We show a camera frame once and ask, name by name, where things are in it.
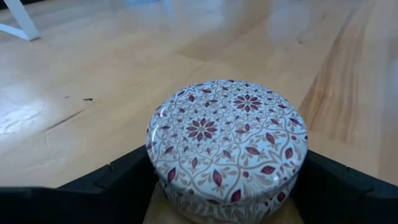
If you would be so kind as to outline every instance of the wood grain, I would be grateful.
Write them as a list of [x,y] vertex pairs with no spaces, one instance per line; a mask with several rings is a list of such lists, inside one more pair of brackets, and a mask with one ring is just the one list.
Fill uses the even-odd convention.
[[[0,33],[2,186],[58,187],[108,164],[144,144],[166,97],[220,78],[284,95],[311,150],[398,185],[396,0],[48,0],[27,10],[41,39]],[[8,11],[0,22],[16,24]],[[187,223],[154,200],[148,223]],[[296,214],[289,201],[269,222],[300,223]]]

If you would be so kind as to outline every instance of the floral pattern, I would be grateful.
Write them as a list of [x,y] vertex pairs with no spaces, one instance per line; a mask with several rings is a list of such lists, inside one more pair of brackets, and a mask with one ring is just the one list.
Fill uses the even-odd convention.
[[258,223],[277,209],[307,140],[303,119],[285,98],[236,80],[178,91],[156,109],[146,137],[166,196],[202,223]]

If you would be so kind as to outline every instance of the white furniture leg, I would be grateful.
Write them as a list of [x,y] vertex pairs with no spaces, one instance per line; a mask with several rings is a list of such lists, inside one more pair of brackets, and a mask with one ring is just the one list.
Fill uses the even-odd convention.
[[15,17],[22,29],[17,29],[12,26],[0,24],[0,31],[7,32],[25,40],[34,40],[39,38],[39,32],[35,24],[29,17],[20,0],[4,0],[11,14]]

